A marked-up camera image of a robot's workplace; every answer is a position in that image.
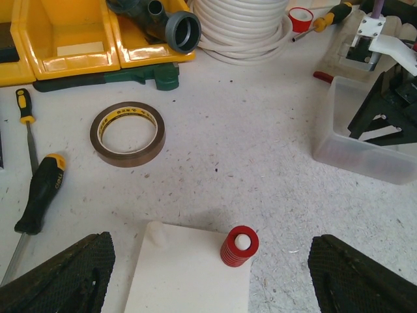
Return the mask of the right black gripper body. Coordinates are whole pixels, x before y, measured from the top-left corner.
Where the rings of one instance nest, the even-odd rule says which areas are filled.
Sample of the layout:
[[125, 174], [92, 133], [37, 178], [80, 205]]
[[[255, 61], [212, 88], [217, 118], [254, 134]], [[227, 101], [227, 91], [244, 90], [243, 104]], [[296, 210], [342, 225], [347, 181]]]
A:
[[397, 112], [416, 120], [416, 76], [400, 64], [383, 73], [381, 96]]

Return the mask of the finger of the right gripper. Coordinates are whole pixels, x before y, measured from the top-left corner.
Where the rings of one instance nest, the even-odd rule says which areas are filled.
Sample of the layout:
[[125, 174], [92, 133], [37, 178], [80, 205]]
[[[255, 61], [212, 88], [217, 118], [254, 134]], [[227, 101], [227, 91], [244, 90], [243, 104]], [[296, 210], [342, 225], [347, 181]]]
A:
[[379, 75], [371, 91], [348, 125], [350, 138], [359, 139], [365, 132], [388, 126], [399, 127], [399, 132], [366, 140], [366, 142], [404, 142], [404, 115], [399, 97], [390, 89], [382, 91], [386, 73]]

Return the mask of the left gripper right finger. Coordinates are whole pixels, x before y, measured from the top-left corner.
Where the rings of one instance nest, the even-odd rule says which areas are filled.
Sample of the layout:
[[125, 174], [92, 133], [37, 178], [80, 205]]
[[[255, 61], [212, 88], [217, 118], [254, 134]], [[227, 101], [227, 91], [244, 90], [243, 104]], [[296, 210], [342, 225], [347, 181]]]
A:
[[321, 312], [416, 312], [416, 285], [326, 234], [312, 240], [308, 267]]

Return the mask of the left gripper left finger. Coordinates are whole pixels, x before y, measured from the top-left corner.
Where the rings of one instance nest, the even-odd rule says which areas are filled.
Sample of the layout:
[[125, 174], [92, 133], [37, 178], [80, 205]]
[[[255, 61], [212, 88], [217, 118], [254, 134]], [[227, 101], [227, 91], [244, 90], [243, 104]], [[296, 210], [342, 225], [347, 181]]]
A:
[[1, 287], [1, 312], [100, 312], [114, 264], [111, 234], [90, 234]]

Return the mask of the large black orange screwdriver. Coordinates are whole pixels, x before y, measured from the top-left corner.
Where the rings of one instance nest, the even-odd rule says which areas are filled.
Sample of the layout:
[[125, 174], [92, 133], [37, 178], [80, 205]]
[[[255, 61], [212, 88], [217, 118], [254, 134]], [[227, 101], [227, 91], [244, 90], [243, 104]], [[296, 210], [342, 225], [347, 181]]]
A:
[[52, 153], [43, 158], [33, 174], [27, 205], [14, 227], [14, 231], [20, 233], [21, 237], [1, 281], [1, 286], [13, 280], [30, 236], [41, 232], [46, 211], [63, 183], [65, 169], [65, 158]]

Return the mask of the white peg base plate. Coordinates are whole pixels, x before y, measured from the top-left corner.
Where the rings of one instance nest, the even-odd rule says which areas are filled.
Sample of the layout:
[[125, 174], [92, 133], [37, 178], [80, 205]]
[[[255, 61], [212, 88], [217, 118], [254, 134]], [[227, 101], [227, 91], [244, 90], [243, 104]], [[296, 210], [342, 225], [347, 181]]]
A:
[[125, 312], [247, 312], [253, 257], [227, 266], [227, 235], [149, 222]]

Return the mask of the short red spring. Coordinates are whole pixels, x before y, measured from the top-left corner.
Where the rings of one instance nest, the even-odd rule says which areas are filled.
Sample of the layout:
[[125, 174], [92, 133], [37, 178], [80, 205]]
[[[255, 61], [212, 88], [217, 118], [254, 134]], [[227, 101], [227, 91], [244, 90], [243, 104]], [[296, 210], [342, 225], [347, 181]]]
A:
[[248, 226], [236, 226], [225, 238], [220, 257], [227, 266], [240, 267], [255, 255], [258, 248], [259, 238], [256, 232]]

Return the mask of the large red spring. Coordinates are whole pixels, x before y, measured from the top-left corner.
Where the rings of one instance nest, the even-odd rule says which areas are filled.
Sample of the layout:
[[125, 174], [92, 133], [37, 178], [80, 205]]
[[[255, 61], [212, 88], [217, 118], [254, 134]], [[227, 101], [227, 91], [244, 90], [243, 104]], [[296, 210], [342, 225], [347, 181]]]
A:
[[365, 151], [327, 147], [318, 152], [317, 157], [326, 164], [363, 175], [375, 174], [400, 178], [416, 175], [416, 166], [413, 162], [404, 162], [387, 156], [367, 156]]

